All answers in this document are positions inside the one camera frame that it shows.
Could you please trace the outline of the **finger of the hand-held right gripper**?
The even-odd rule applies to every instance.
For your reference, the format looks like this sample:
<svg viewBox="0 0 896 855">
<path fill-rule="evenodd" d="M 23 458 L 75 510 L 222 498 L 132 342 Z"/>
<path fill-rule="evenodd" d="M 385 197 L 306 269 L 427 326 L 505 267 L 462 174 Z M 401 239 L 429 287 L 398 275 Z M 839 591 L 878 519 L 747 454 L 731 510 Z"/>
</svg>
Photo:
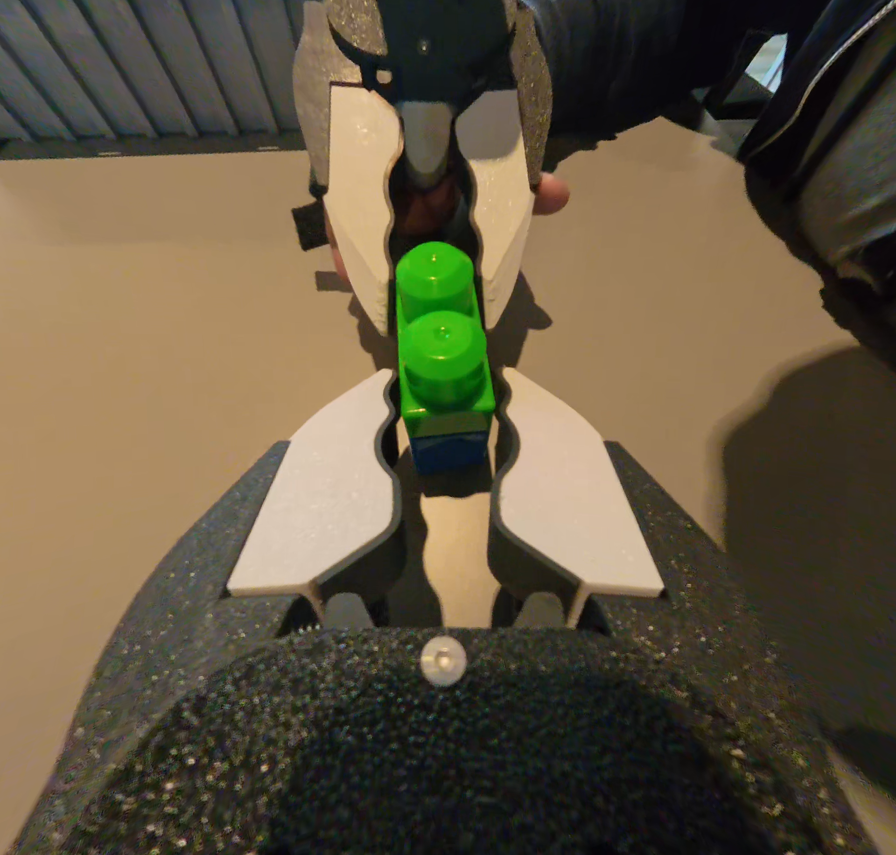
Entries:
<svg viewBox="0 0 896 855">
<path fill-rule="evenodd" d="M 330 88 L 326 214 L 342 265 L 378 334 L 390 332 L 392 172 L 404 140 L 395 108 L 361 86 Z"/>
<path fill-rule="evenodd" d="M 472 185 L 469 221 L 480 244 L 484 324 L 492 330 L 519 276 L 534 205 L 517 91 L 484 92 L 456 119 L 455 137 Z"/>
</svg>

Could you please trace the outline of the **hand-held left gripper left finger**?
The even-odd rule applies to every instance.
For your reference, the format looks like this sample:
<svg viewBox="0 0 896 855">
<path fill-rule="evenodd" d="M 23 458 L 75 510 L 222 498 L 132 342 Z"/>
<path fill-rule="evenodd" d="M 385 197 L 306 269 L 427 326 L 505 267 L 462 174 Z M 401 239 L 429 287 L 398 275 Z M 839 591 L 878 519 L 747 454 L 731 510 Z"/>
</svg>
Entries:
<svg viewBox="0 0 896 855">
<path fill-rule="evenodd" d="M 289 438 L 227 581 L 231 597 L 297 595 L 320 617 L 336 595 L 386 598 L 406 564 L 400 484 L 385 454 L 396 381 L 377 371 Z"/>
</svg>

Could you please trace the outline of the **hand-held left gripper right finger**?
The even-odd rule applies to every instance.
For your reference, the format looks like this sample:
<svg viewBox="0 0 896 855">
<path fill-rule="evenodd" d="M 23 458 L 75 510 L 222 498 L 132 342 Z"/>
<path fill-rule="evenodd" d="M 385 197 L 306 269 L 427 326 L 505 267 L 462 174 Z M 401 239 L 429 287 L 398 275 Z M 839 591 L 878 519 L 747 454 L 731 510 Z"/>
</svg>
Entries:
<svg viewBox="0 0 896 855">
<path fill-rule="evenodd" d="M 593 595 L 656 599 L 659 569 L 603 437 L 515 368 L 500 372 L 490 571 L 518 602 L 549 595 L 578 625 Z"/>
</svg>

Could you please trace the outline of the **blue single-stud mega block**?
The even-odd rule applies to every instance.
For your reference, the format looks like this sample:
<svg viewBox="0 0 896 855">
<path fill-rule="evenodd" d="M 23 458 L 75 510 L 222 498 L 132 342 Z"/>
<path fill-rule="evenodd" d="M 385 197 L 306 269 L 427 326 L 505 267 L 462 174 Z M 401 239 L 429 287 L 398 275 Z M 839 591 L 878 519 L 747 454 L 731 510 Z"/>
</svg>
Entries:
<svg viewBox="0 0 896 855">
<path fill-rule="evenodd" d="M 487 461 L 487 431 L 409 438 L 414 467 L 422 476 L 477 467 Z"/>
</svg>

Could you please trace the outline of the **green two-stud mega block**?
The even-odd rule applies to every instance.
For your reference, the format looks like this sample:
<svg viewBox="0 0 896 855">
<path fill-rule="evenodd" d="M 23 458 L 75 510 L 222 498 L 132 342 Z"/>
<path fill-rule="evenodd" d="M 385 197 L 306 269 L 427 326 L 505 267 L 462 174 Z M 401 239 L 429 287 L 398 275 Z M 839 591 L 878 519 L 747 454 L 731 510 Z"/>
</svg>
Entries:
<svg viewBox="0 0 896 855">
<path fill-rule="evenodd" d="M 401 416 L 411 438 L 487 434 L 496 408 L 474 266 L 443 242 L 396 267 Z"/>
</svg>

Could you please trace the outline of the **person's right forearm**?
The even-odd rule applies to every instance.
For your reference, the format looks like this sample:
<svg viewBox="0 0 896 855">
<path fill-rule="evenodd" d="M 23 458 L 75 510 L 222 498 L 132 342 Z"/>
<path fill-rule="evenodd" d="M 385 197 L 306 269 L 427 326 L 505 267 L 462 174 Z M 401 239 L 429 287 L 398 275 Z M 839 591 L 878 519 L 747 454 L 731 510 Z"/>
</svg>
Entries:
<svg viewBox="0 0 896 855">
<path fill-rule="evenodd" d="M 522 0 L 553 88 L 551 135 L 609 139 L 717 85 L 748 34 L 804 39 L 831 0 Z"/>
</svg>

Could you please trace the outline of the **person's right hand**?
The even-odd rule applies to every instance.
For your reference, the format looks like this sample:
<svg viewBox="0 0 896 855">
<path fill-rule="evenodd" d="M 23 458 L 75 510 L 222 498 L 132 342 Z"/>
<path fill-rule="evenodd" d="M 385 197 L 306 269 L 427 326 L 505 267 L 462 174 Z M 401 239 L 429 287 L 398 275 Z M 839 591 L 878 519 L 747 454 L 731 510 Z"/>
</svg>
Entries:
<svg viewBox="0 0 896 855">
<path fill-rule="evenodd" d="M 542 172 L 535 189 L 533 214 L 549 216 L 562 211 L 570 199 L 570 189 L 566 181 L 554 174 Z"/>
</svg>

